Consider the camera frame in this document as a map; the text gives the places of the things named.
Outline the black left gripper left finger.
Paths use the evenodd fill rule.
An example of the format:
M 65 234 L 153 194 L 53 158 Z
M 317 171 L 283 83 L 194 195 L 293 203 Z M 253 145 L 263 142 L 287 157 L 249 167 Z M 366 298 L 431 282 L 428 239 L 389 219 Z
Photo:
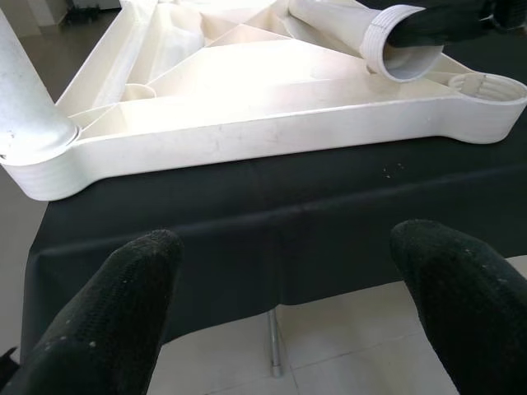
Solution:
M 155 230 L 115 250 L 57 313 L 0 395 L 147 395 L 183 244 Z

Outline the black tablecloth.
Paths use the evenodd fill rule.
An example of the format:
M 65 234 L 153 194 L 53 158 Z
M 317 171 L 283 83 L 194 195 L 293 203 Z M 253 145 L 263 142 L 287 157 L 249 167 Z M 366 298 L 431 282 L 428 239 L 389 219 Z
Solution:
M 445 55 L 527 85 L 527 39 Z M 121 244 L 184 243 L 166 339 L 399 279 L 389 229 L 424 217 L 526 254 L 527 107 L 506 138 L 421 137 L 102 179 L 48 206 L 26 266 L 21 357 Z

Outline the metal folding table frame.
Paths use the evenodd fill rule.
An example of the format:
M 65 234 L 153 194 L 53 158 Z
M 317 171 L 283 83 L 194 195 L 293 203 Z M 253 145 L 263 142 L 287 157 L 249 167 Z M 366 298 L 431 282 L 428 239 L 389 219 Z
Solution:
M 274 378 L 283 375 L 282 353 L 279 340 L 276 309 L 268 311 L 268 334 L 270 341 L 270 365 L 271 373 Z

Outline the white plastic table leg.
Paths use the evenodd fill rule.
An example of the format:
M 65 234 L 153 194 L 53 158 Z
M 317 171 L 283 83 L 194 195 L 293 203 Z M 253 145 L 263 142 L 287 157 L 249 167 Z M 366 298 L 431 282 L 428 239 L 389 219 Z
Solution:
M 357 51 L 371 71 L 391 81 L 425 76 L 442 55 L 441 45 L 397 48 L 388 42 L 392 30 L 420 7 L 398 4 L 376 10 L 326 0 L 289 0 L 288 9 L 295 18 Z
M 0 10 L 0 163 L 30 165 L 55 157 L 77 139 Z

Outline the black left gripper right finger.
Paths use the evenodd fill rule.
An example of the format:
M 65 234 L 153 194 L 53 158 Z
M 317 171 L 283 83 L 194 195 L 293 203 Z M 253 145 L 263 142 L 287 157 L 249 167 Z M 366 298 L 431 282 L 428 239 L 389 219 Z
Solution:
M 527 278 L 489 244 L 435 221 L 397 224 L 389 246 L 459 395 L 527 395 Z

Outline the white plastic children table top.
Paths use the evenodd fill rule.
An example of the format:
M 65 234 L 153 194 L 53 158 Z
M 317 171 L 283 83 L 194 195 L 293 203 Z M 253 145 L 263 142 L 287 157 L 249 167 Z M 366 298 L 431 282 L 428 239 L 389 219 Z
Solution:
M 102 179 L 421 137 L 491 144 L 527 107 L 527 85 L 442 51 L 415 81 L 289 12 L 289 0 L 120 0 L 58 100 L 78 127 L 61 154 L 0 163 L 37 201 Z

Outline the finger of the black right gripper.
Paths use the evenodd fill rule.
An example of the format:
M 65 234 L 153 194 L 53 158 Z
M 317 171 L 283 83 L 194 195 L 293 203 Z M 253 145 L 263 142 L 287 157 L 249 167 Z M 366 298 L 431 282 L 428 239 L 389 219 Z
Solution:
M 395 48 L 444 46 L 484 36 L 490 28 L 493 0 L 456 0 L 406 17 L 389 33 Z

